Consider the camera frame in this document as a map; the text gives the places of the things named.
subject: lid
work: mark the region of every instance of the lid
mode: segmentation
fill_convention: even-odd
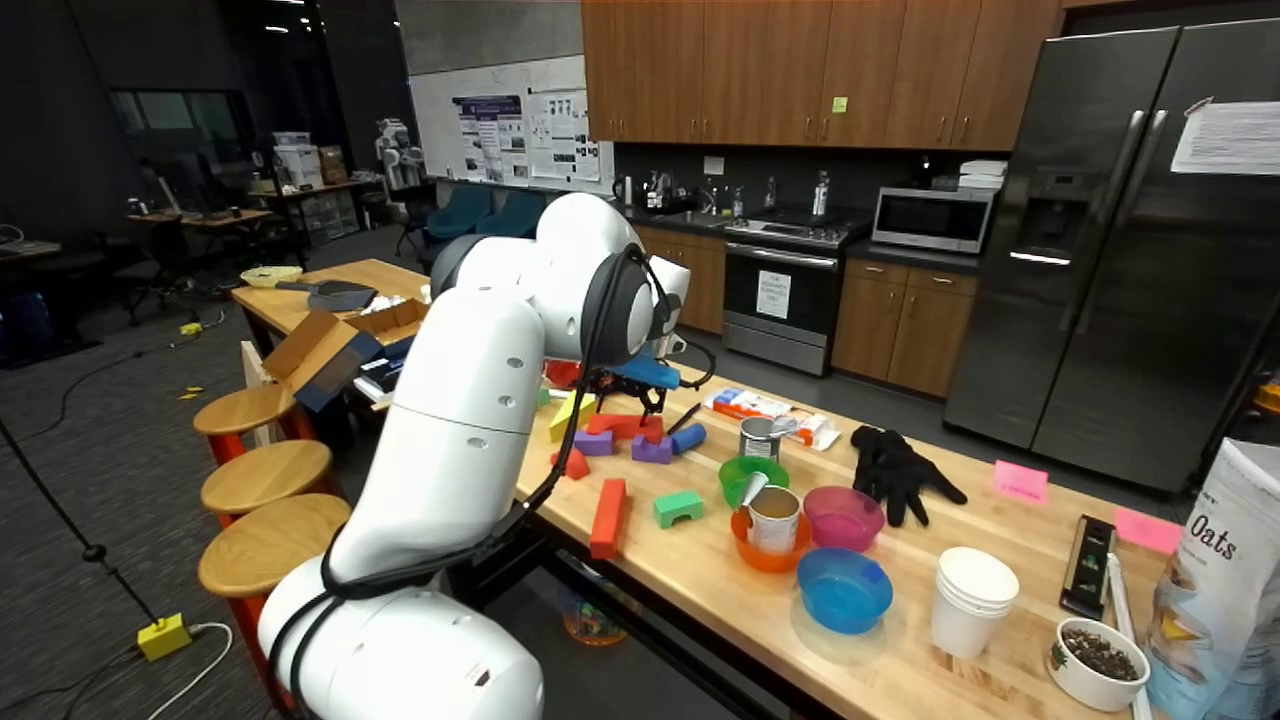
[[[982,549],[950,549],[939,557],[939,586],[982,610],[999,610],[1016,601],[1022,578]]]

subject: oven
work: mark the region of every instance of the oven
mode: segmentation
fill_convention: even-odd
[[[726,237],[726,348],[825,374],[849,222],[744,222]]]

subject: refrigerator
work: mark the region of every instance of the refrigerator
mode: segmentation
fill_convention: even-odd
[[[946,424],[1185,490],[1280,308],[1280,17],[1041,46]]]

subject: wooden cabinet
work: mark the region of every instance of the wooden cabinet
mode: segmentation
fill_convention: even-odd
[[[849,260],[832,367],[946,396],[972,293],[972,276]]]
[[[681,327],[722,337],[726,332],[726,239],[675,231],[675,226],[635,226],[635,231],[653,256],[663,256],[689,268],[689,301],[681,308]]]
[[[1007,153],[1059,0],[581,0],[592,136]]]

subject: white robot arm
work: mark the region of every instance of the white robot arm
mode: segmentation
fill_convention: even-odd
[[[539,717],[539,669],[502,624],[440,586],[363,578],[446,567],[505,525],[546,354],[618,362],[670,342],[689,273],[635,248],[605,199],[561,197],[532,243],[482,239],[436,289],[353,518],[262,617],[262,648],[314,712]]]

